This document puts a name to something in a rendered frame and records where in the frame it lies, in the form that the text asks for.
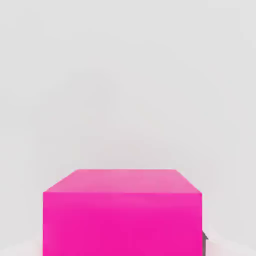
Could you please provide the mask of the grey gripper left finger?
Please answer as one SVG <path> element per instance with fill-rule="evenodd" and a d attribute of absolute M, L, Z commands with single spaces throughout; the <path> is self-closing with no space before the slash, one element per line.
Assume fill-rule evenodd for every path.
<path fill-rule="evenodd" d="M 43 256 L 43 238 L 37 236 L 5 248 L 3 256 Z"/>

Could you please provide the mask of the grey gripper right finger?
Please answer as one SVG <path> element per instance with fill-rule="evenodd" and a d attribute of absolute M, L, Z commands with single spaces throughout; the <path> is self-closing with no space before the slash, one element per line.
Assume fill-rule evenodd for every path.
<path fill-rule="evenodd" d="M 204 256 L 246 256 L 246 249 L 211 232 L 204 241 Z"/>

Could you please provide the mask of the small pink cube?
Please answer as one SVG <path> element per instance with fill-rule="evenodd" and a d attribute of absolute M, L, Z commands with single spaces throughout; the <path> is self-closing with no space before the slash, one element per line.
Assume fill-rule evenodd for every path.
<path fill-rule="evenodd" d="M 202 193 L 174 169 L 78 169 L 43 193 L 42 256 L 203 256 Z"/>

